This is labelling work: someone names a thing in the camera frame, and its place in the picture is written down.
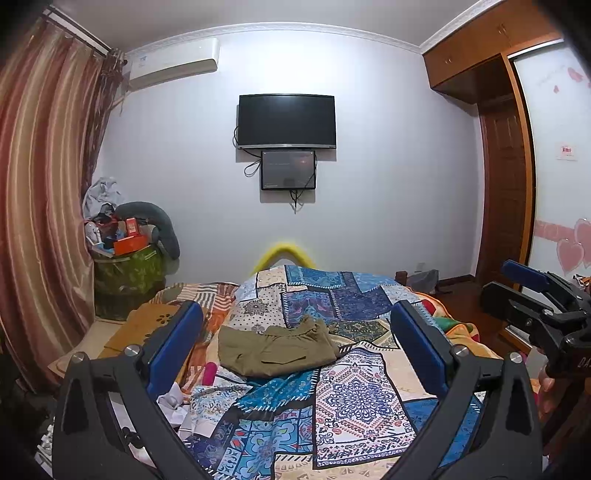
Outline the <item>right hand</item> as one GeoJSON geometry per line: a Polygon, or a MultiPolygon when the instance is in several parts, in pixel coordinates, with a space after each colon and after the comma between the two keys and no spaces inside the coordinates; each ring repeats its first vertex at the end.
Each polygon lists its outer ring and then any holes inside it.
{"type": "Polygon", "coordinates": [[[555,392],[556,380],[548,377],[544,371],[539,375],[538,412],[540,417],[551,414],[558,403],[555,392]]]}

